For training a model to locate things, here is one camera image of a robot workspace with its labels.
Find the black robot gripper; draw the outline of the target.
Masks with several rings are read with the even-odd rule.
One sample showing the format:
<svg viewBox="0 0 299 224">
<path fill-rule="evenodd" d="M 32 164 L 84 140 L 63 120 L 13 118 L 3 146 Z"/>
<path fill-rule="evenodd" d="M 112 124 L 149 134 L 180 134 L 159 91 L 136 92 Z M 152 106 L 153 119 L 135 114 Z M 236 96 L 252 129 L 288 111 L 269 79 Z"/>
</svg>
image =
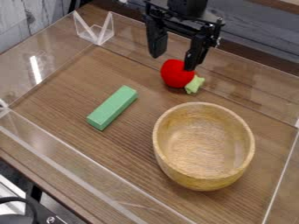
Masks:
<svg viewBox="0 0 299 224">
<path fill-rule="evenodd" d="M 225 22 L 207 10 L 207 4 L 208 0 L 144 0 L 149 54 L 155 59 L 164 54 L 168 31 L 191 39 L 191 48 L 184 56 L 185 71 L 195 70 L 204 61 L 209 46 L 220 42 L 220 29 Z"/>
</svg>

